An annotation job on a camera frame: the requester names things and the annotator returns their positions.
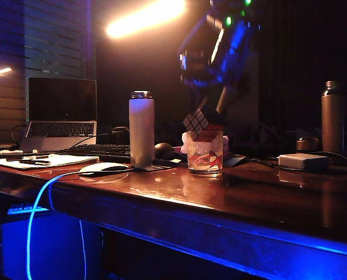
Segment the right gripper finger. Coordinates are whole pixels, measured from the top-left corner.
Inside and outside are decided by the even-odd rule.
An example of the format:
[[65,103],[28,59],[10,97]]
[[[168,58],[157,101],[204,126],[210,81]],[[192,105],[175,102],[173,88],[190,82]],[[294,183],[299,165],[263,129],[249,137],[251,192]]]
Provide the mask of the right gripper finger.
[[194,114],[197,110],[209,110],[208,93],[207,87],[190,85],[190,114]]
[[227,108],[230,106],[232,100],[236,97],[237,90],[235,86],[224,86],[220,94],[216,111],[225,116]]

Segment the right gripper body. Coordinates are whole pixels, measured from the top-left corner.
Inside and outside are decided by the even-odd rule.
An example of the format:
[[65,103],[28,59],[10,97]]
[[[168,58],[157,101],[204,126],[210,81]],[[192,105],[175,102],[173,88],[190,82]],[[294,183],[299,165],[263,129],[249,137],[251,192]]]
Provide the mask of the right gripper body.
[[197,87],[238,80],[252,35],[244,18],[203,17],[178,49],[181,80]]

